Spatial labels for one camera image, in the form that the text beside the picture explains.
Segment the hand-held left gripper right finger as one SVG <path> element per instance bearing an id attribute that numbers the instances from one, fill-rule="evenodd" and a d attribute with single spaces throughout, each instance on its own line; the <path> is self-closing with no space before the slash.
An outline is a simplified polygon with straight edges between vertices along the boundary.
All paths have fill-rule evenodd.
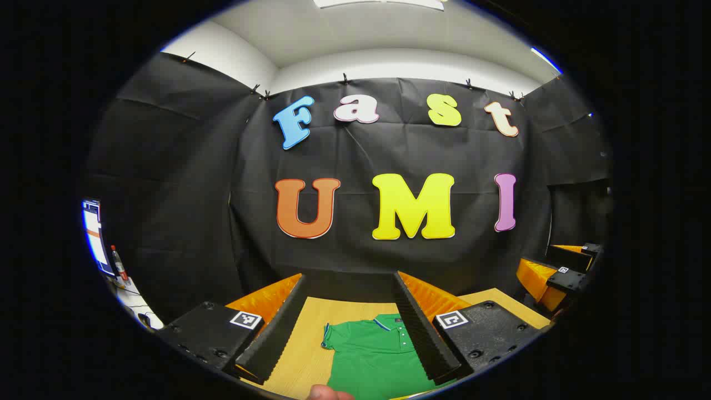
<path id="1" fill-rule="evenodd" d="M 548 321 L 507 296 L 467 302 L 396 272 L 394 301 L 425 373 L 435 384 L 483 374 L 548 331 Z"/>

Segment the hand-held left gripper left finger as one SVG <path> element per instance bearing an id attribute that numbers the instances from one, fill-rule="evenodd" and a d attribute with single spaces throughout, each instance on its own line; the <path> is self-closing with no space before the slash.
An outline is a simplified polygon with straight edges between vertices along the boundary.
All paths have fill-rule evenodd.
<path id="1" fill-rule="evenodd" d="M 269 380 L 307 299 L 298 273 L 221 306 L 205 301 L 157 335 L 199 363 L 256 384 Z"/>

